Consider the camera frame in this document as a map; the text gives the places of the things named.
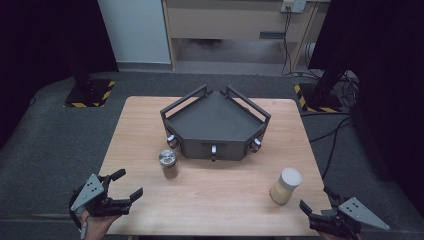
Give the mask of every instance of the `black curtain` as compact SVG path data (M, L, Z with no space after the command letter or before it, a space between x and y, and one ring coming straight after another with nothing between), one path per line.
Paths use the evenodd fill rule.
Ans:
M358 45L346 63L360 82L352 117L371 161L385 164L376 167L388 169L424 216L424 1L332 0L309 67L326 69L364 3L359 34L350 41Z
M86 72L118 71L97 0L1 1L0 147L37 90L72 76L49 23L71 42L75 64Z

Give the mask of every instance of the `black stand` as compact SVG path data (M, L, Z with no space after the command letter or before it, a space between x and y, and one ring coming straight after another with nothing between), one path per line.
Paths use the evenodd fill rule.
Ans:
M306 105L309 108L340 108L339 99L331 94L331 89L340 80L349 67L350 59L359 45L358 36L361 34L361 21L367 9L367 1L361 1L355 9L354 18L348 24L337 48L330 59L318 84L299 84Z
M48 1L39 6L40 17L60 55L75 78L75 86L65 100L65 107L101 107L115 82L109 79L91 79L84 69L81 59L64 30L66 26L60 20L54 7Z
M76 84L65 100L66 107L101 107L115 82L109 79L89 79L84 84Z
M315 111L324 111L324 109L333 109L334 111L341 110L342 104L338 97L331 92L325 97L314 99L314 97L317 96L315 93L316 87L317 84L314 83L299 84L300 91L305 99L305 107L307 109L314 109Z

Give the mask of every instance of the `hazard tape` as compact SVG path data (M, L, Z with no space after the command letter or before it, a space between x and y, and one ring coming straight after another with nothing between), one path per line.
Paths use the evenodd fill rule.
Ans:
M114 81L110 81L109 86L106 89L105 94L103 95L102 101L100 102L74 102L74 103L65 103L64 107L77 107L77 108L83 108L83 107L103 107L105 105L107 99L110 96L110 93L112 92L112 88L115 85Z
M319 107L309 107L306 99L303 97L302 91L300 90L299 85L294 86L296 95L299 98L300 107L305 112L342 112L341 108L319 108Z

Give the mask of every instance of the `gray carpet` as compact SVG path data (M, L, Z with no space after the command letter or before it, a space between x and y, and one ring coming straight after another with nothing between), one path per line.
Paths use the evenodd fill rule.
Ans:
M78 231L69 219L30 219L28 214L67 214L72 190L89 174L100 170L129 96L183 96L202 84L211 89L225 89L232 84L249 98L296 100L293 86L314 81L256 75L174 73L102 73L93 77L116 81L104 107L62 107L74 85L73 79L46 86L36 94L35 102L1 149L2 239L78 238ZM303 121L308 137L314 139L335 129L344 118L344 115L312 116L303 118ZM312 143L321 172L325 169L331 145L332 137ZM391 227L390 231L380 231L364 226L364 239L424 239L423 218L396 183L382 182L373 173L352 125L339 131L325 185L339 194L356 196ZM17 214L16 219L6 218ZM126 238L111 236L107 239Z

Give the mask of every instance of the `person's arm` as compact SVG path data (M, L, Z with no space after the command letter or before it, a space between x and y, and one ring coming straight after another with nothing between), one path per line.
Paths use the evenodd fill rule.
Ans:
M121 216L110 217L91 217L87 210L84 209L81 216L81 226L87 222L87 229L84 240L101 240L106 236L112 223Z

